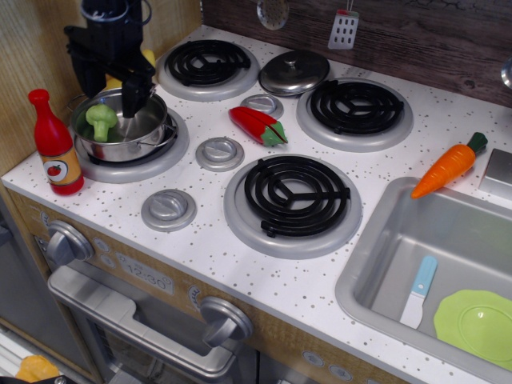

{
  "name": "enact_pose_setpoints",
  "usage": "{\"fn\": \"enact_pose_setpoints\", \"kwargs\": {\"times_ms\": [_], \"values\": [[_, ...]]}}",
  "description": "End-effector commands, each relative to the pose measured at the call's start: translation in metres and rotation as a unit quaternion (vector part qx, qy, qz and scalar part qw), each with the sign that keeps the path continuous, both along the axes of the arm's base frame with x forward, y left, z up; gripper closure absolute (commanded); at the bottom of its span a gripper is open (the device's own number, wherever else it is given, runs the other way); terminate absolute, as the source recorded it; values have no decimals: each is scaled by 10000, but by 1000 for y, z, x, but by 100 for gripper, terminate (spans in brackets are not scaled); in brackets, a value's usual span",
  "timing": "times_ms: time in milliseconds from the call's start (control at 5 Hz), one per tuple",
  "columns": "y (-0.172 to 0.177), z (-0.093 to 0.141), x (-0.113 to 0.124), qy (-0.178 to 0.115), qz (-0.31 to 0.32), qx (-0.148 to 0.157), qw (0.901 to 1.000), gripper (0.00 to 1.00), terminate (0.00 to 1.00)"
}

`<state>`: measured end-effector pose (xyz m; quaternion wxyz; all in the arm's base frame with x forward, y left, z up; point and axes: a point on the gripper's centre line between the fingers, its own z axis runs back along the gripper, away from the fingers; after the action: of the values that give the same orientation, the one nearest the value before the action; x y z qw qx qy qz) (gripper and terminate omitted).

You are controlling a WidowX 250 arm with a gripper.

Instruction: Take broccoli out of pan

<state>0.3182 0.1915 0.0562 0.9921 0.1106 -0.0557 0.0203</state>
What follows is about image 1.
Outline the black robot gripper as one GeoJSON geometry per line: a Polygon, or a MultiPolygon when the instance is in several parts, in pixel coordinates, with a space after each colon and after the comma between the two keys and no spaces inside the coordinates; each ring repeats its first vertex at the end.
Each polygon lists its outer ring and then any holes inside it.
{"type": "Polygon", "coordinates": [[[154,93],[155,69],[141,51],[142,25],[127,17],[88,20],[85,27],[66,26],[67,50],[83,93],[93,98],[106,87],[109,74],[122,82],[122,114],[133,118],[154,93]]]}

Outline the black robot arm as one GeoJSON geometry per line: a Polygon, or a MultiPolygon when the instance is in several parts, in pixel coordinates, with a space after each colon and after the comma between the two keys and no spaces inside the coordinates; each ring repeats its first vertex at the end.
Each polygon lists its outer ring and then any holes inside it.
{"type": "Polygon", "coordinates": [[[141,51],[140,1],[83,1],[85,27],[66,26],[64,34],[74,73],[83,93],[93,98],[106,88],[106,76],[122,82],[122,114],[132,118],[154,92],[155,68],[141,51]]]}

